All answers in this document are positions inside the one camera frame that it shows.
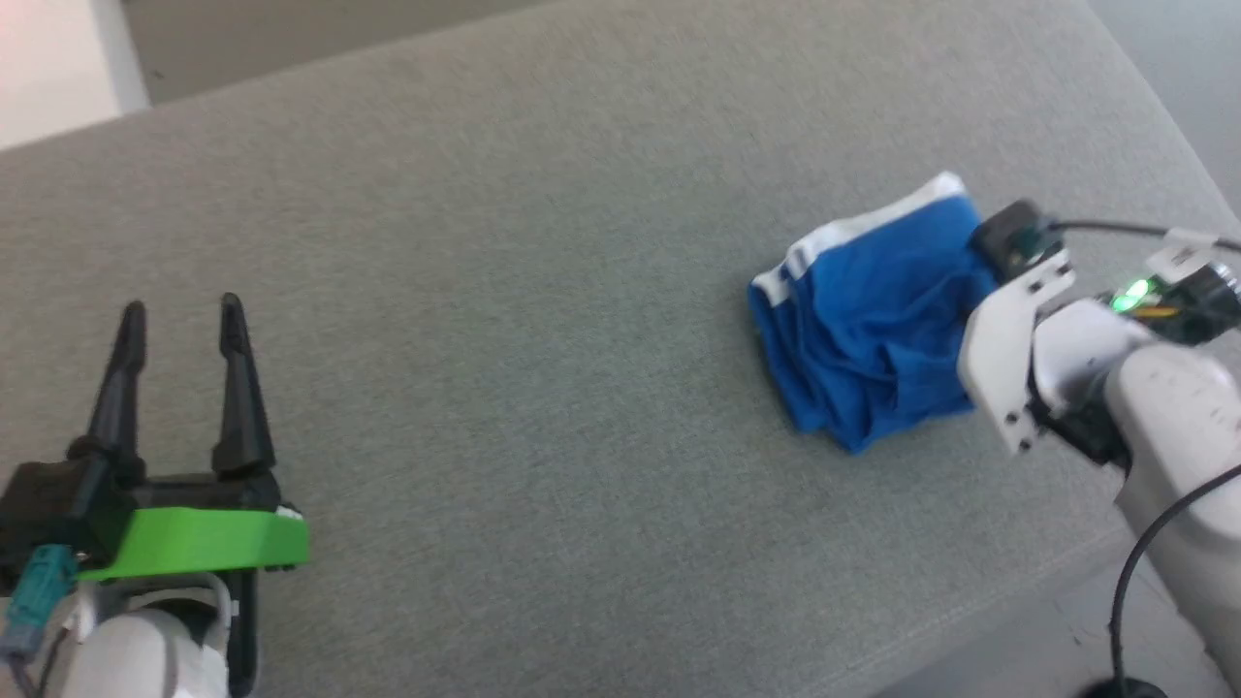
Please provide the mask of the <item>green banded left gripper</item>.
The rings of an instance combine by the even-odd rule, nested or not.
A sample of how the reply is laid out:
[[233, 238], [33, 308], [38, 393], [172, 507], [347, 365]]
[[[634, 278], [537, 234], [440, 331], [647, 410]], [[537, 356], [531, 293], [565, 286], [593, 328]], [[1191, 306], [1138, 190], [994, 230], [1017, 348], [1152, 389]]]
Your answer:
[[[226, 361], [212, 469], [247, 478], [276, 465], [266, 399], [240, 296], [220, 301]], [[141, 483], [138, 385], [146, 359], [141, 301], [124, 306], [86, 433], [67, 460], [99, 457], [119, 483]], [[309, 556], [307, 520], [261, 479], [261, 504], [217, 507], [206, 482], [156, 482], [110, 566], [79, 573], [79, 697], [253, 697], [261, 681], [258, 575]]]

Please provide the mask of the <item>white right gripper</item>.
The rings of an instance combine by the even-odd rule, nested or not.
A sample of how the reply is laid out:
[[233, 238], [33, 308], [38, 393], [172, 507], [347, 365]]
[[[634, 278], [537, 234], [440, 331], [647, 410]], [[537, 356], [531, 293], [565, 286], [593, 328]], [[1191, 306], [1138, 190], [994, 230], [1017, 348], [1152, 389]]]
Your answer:
[[1056, 433], [1091, 462], [1126, 467], [1129, 450], [1102, 385], [1142, 347], [1142, 325], [1098, 298], [1054, 306], [1073, 282], [1069, 253], [1059, 252], [1003, 283], [968, 318], [957, 371], [1008, 455], [1029, 455]]

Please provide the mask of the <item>blue shorts with white trim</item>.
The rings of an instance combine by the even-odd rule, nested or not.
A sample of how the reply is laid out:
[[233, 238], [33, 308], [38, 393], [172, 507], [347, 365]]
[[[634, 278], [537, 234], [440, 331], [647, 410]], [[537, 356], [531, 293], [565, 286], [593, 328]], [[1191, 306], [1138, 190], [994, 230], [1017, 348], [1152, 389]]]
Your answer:
[[970, 247], [965, 183], [942, 171], [905, 197], [824, 224], [750, 281], [768, 371], [800, 432], [860, 455], [970, 412], [957, 374], [965, 323], [997, 277]]

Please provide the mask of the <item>grey fabric sofa seat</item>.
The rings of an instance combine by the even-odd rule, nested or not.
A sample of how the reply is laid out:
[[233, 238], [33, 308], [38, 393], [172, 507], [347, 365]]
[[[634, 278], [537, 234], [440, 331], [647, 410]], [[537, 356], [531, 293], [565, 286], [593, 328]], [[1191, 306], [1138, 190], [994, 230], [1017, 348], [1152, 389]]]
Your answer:
[[204, 471], [235, 292], [311, 543], [262, 698], [872, 696], [1131, 546], [1059, 441], [789, 424], [750, 279], [939, 171], [1241, 233], [1083, 0], [566, 0], [0, 153], [0, 486], [134, 298]]

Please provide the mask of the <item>white rectangular pillar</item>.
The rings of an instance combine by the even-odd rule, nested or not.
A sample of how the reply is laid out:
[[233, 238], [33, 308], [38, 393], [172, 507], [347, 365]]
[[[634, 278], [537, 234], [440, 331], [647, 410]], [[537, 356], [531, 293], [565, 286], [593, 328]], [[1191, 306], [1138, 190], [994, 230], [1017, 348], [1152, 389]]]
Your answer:
[[0, 152], [150, 106], [122, 0], [0, 0]]

